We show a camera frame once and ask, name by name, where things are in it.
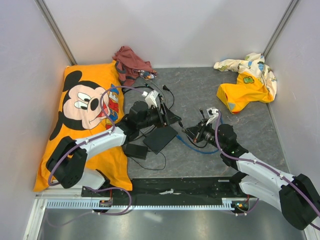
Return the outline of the black network switch box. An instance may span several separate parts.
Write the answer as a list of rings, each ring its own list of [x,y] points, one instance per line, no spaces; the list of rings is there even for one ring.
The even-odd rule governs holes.
[[[156,128],[142,142],[155,154],[158,154],[178,134],[171,126]]]

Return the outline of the black power adapter brick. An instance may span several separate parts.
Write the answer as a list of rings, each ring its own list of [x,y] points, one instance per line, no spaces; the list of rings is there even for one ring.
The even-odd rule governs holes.
[[[128,143],[124,148],[124,154],[130,158],[145,160],[148,154],[148,147]]]

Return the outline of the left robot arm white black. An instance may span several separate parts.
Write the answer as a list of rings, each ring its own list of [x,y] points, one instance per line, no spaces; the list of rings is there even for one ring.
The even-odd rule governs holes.
[[[86,162],[106,150],[133,141],[141,129],[168,127],[181,120],[165,103],[149,107],[146,102],[137,101],[111,129],[84,138],[62,138],[46,163],[50,172],[48,184],[54,186],[52,179],[55,178],[65,189],[80,185],[104,197],[110,191],[106,176],[99,170],[87,168]]]

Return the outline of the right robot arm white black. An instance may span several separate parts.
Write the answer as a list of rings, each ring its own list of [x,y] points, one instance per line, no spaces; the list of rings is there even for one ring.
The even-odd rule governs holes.
[[[314,221],[320,216],[320,195],[311,179],[304,174],[292,175],[258,159],[237,141],[233,126],[221,122],[216,108],[207,109],[209,118],[182,131],[198,143],[205,141],[220,152],[222,161],[237,171],[229,184],[235,197],[243,194],[261,199],[278,209],[296,229],[319,227]]]

